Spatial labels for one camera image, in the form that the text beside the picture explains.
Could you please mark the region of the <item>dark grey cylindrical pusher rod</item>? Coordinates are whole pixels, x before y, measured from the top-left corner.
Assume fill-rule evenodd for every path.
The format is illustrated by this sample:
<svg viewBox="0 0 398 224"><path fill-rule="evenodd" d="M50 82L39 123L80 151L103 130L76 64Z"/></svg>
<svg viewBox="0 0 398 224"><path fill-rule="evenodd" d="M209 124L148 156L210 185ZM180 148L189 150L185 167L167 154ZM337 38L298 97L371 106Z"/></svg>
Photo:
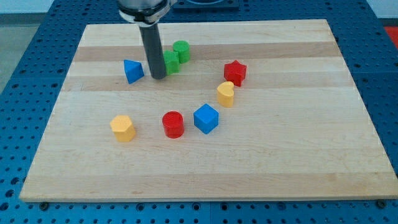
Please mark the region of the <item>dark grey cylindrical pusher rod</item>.
<svg viewBox="0 0 398 224"><path fill-rule="evenodd" d="M161 80L166 77L167 71L157 24L139 28L142 43L152 78Z"/></svg>

